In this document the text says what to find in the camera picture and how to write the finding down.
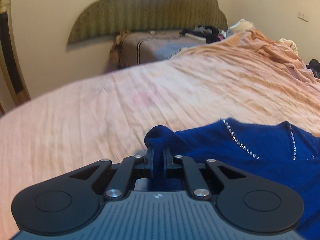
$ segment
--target rhinestone trim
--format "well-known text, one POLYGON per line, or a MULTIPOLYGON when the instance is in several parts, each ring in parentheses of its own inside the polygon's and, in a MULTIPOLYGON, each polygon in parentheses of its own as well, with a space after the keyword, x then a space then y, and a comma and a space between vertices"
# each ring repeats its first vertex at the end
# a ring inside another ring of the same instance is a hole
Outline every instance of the rhinestone trim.
MULTIPOLYGON (((259 159, 259 156, 257 156, 256 154, 253 154, 252 151, 245 146, 243 143, 241 143, 238 138, 235 136, 235 133, 233 132, 232 128, 230 127, 230 124, 228 124, 228 122, 223 119, 222 122, 225 124, 225 126, 227 127, 228 132, 231 135, 232 140, 244 151, 246 151, 249 155, 251 155, 253 158, 255 159, 259 159)), ((290 135, 291 135, 291 139, 293 142, 293 160, 296 159, 296 154, 297 154, 297 148, 296 148, 296 142, 294 140, 294 136, 293 136, 293 131, 292 131, 292 127, 291 127, 291 123, 289 122, 289 128, 290 128, 290 135)))
POLYGON ((297 154, 297 149, 296 149, 296 142, 294 141, 294 136, 293 136, 293 131, 292 131, 292 127, 291 127, 291 123, 289 122, 289 128, 290 128, 290 134, 291 134, 291 138, 292 138, 292 142, 293 142, 293 160, 296 159, 296 154, 297 154))
POLYGON ((232 128, 230 127, 230 124, 223 119, 222 122, 225 124, 225 126, 227 127, 227 131, 230 133, 230 136, 232 138, 232 140, 244 151, 246 151, 250 156, 252 156, 254 159, 259 159, 259 156, 255 155, 252 153, 252 151, 250 151, 250 149, 245 146, 242 142, 239 141, 239 139, 235 136, 235 133, 233 132, 232 128))

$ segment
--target white pillow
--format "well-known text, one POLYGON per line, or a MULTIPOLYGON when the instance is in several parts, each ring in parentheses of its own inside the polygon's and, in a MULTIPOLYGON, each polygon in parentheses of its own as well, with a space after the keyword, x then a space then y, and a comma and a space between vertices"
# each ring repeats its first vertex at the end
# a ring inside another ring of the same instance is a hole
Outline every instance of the white pillow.
POLYGON ((253 23, 248 22, 245 19, 241 19, 235 25, 231 26, 227 30, 227 38, 230 37, 232 34, 245 32, 245 31, 250 30, 252 28, 255 28, 253 23))

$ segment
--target gold trim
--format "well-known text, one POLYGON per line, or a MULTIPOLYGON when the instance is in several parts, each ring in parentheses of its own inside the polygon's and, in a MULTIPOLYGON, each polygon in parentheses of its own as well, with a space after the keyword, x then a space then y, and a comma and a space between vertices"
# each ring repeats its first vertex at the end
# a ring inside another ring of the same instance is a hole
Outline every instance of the gold trim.
POLYGON ((2 46, 0 43, 0 49, 1 49, 1 53, 0 53, 0 67, 2 69, 3 75, 4 75, 4 79, 5 82, 7 84, 7 87, 9 89, 9 92, 12 96, 12 99, 15 103, 16 106, 23 104, 24 102, 30 100, 30 95, 26 86, 26 83, 24 81, 23 75, 22 75, 22 71, 21 71, 21 67, 20 67, 20 63, 18 60, 18 54, 17 54, 17 49, 15 46, 15 42, 14 42, 14 36, 13 36, 13 29, 12 29, 12 18, 11 18, 11 6, 10 6, 10 0, 1 0, 0 1, 0 14, 1 13, 8 13, 8 26, 9 26, 9 35, 10 35, 10 43, 11 43, 11 47, 12 47, 12 52, 13 52, 13 56, 14 56, 14 60, 17 66, 17 70, 23 85, 23 91, 19 92, 18 94, 16 94, 16 92, 14 91, 13 85, 11 83, 10 80, 10 76, 8 73, 8 69, 7 66, 5 64, 5 60, 4 60, 4 55, 2 53, 2 46), (5 6, 1 7, 1 4, 3 1, 6 1, 7 3, 3 3, 5 4, 5 6))

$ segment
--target round pad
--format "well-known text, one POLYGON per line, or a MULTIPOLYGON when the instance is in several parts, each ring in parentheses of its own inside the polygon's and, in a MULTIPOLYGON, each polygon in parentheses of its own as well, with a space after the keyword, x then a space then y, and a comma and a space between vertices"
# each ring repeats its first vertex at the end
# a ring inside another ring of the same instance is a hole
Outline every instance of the round pad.
POLYGON ((277 194, 266 190, 249 192, 244 196, 243 200, 249 208, 265 212, 275 210, 281 204, 281 199, 277 194))
POLYGON ((259 234, 292 230, 303 213, 303 201, 295 191, 254 175, 230 179, 216 207, 231 224, 259 234))
POLYGON ((72 201, 72 197, 63 191, 48 191, 40 194, 35 199, 38 209, 45 212, 58 212, 67 208, 72 201))

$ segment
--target pink bedsheet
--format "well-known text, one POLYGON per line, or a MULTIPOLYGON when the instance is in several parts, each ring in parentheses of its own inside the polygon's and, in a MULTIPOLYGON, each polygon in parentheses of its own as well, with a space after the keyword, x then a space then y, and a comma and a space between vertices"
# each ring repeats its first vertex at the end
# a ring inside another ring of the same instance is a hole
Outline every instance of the pink bedsheet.
POLYGON ((320 82, 259 31, 73 83, 0 119, 0 239, 17 231, 10 205, 23 188, 145 149, 155 125, 184 130, 220 118, 294 125, 320 136, 320 82))

